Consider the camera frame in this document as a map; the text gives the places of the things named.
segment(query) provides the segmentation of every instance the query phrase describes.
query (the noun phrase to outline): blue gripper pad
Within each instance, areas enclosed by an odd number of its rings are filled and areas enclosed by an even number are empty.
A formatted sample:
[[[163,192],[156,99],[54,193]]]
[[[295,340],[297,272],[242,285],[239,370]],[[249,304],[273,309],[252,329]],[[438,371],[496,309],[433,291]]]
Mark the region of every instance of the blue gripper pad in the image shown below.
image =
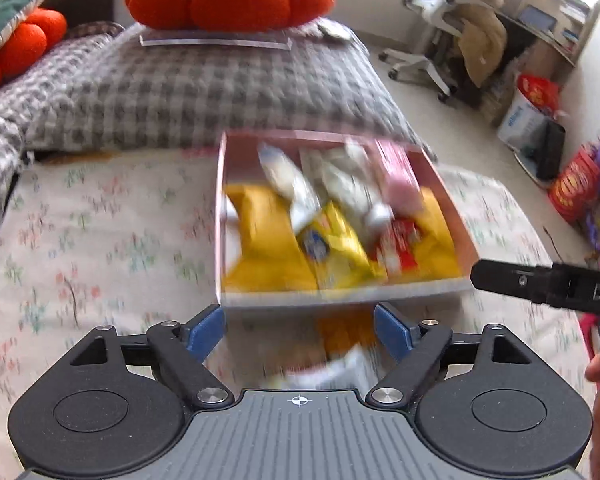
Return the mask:
[[[396,362],[402,361],[420,340],[417,324],[404,326],[382,304],[377,304],[374,309],[374,329],[378,339]]]
[[[201,363],[211,354],[224,335],[225,325],[224,310],[218,307],[191,329],[187,341],[187,351],[193,355],[196,361]]]

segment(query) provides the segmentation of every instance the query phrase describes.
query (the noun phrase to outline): beige jacket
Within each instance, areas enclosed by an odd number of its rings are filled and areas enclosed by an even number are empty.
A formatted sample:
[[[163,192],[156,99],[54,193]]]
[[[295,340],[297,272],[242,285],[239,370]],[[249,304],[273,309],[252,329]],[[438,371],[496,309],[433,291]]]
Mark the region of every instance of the beige jacket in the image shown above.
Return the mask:
[[[501,7],[503,0],[482,0],[492,7]],[[481,6],[462,5],[454,15],[464,23],[458,47],[471,81],[480,88],[495,72],[507,44],[507,31],[493,10]]]

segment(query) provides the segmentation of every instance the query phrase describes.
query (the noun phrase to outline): white snack bag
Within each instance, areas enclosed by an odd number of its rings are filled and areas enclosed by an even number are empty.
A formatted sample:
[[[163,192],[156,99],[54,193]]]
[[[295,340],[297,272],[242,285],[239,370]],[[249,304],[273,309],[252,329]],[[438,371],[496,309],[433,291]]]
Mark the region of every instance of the white snack bag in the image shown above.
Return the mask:
[[[378,383],[368,354],[355,345],[336,361],[309,370],[286,374],[283,385],[289,390],[357,390],[361,397]]]
[[[317,193],[302,171],[279,148],[261,144],[258,157],[271,187],[291,202],[291,227],[299,233],[321,209]]]
[[[378,187],[371,162],[363,146],[348,140],[344,148],[322,152],[322,158],[339,170],[349,173],[369,186]]]
[[[378,186],[339,170],[330,162],[322,163],[322,182],[331,198],[340,204],[363,245],[373,243],[394,213],[382,201]]]

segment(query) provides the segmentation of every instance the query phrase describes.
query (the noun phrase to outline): pink snack package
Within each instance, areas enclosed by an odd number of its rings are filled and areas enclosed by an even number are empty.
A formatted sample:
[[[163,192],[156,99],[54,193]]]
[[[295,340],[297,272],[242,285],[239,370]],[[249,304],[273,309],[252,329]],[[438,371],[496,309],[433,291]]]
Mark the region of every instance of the pink snack package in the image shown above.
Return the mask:
[[[368,152],[382,198],[395,215],[412,216],[422,211],[420,186],[404,148],[392,140],[376,139],[369,143]]]

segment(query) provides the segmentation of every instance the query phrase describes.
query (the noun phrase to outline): red bag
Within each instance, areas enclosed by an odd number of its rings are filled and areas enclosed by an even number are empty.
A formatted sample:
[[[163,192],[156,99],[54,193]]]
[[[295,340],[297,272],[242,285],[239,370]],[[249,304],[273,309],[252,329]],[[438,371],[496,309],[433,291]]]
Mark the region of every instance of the red bag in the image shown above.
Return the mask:
[[[546,115],[552,116],[557,112],[560,87],[556,83],[542,77],[523,74],[518,78],[518,90]]]
[[[581,146],[549,190],[549,200],[567,222],[584,215],[600,186],[600,168],[591,146]]]

